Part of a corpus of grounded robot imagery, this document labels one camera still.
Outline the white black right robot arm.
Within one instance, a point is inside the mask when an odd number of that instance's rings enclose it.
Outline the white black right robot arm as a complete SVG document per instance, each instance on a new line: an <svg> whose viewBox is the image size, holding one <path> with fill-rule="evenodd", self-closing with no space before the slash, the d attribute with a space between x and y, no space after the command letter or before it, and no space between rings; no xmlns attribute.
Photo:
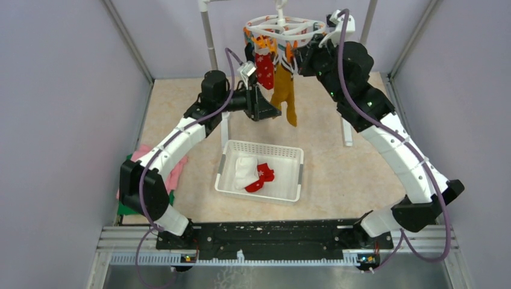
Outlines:
<svg viewBox="0 0 511 289"><path fill-rule="evenodd" d="M317 40L312 40L294 49L293 55L298 73L316 77L337 104L340 115L376 148L406 192L399 202L371 211L359 220L359 228L353 232L356 245L369 248L379 235L397 229L419 232L442 213L438 193L446 205L463 193L463 183L447 179L434 168L405 131L390 100L370 85L374 60L361 43L345 42L343 46L342 72L348 98L337 69L338 47L332 41L320 47Z"/></svg>

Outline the white plastic clip hanger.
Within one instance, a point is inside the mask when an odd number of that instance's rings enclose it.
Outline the white plastic clip hanger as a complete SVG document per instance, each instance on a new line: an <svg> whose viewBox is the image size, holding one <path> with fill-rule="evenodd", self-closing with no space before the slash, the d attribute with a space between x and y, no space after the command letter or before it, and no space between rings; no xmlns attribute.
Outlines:
<svg viewBox="0 0 511 289"><path fill-rule="evenodd" d="M249 20L243 32L245 39L255 41L263 36L272 40L303 45L310 41L315 34L325 34L326 24L320 20L303 19L284 15L287 1L274 1L275 15L260 16Z"/></svg>

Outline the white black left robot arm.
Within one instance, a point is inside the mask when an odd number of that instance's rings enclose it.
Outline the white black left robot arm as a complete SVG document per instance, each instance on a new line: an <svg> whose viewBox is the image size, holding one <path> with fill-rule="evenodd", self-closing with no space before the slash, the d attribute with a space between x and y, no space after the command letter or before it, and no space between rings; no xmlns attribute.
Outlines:
<svg viewBox="0 0 511 289"><path fill-rule="evenodd" d="M186 110L177 127L144 156L121 165L119 201L144 215L156 230L170 232L179 249L192 244L192 225L171 204L164 179L177 163L221 123L222 113L244 111L253 121L281 115L262 95L254 74L228 81L220 70L205 73L197 100Z"/></svg>

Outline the mustard yellow sock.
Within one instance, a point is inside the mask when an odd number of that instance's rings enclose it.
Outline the mustard yellow sock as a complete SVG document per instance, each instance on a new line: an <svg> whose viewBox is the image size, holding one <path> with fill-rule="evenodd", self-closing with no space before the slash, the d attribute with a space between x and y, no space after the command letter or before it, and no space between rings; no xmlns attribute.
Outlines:
<svg viewBox="0 0 511 289"><path fill-rule="evenodd" d="M286 119L288 123L297 127L298 120L295 108L295 92L291 66L284 60L279 61L274 71L274 91L270 103L282 111L282 103L286 103Z"/></svg>

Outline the white sock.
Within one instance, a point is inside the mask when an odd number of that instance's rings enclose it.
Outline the white sock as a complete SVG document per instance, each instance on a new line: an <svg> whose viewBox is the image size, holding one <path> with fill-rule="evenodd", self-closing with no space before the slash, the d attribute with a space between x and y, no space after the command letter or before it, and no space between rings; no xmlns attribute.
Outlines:
<svg viewBox="0 0 511 289"><path fill-rule="evenodd" d="M239 157L236 160L233 181L236 190L243 190L259 180L257 165L256 157Z"/></svg>

